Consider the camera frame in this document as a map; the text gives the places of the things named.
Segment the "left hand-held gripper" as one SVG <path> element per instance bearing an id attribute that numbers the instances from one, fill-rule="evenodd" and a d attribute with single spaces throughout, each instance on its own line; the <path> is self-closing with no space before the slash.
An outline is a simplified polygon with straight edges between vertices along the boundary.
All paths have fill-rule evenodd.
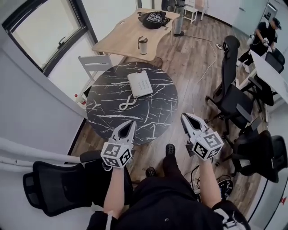
<path id="1" fill-rule="evenodd" d="M 114 129 L 111 138 L 104 143 L 101 151 L 101 158 L 107 166 L 124 168 L 130 162 L 135 131 L 136 122 L 132 120 L 128 120 Z"/>

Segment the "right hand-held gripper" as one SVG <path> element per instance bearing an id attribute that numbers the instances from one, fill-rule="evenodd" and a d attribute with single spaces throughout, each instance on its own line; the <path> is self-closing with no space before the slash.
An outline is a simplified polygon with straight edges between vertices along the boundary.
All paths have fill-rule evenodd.
<path id="1" fill-rule="evenodd" d="M 202 118 L 193 114 L 182 114 L 181 123 L 184 132 L 189 136 L 185 146 L 190 157 L 195 155 L 206 161 L 220 153 L 224 145 L 220 135 L 208 128 Z"/>

